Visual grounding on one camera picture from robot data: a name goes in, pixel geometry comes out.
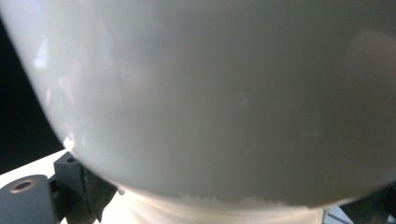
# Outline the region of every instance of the glossy surface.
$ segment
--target glossy surface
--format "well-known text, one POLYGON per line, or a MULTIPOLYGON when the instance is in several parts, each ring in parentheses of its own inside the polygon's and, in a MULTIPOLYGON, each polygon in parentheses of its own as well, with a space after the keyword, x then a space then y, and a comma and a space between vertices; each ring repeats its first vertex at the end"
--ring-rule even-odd
POLYGON ((116 183, 317 207, 396 177, 390 2, 0 4, 59 138, 116 183))

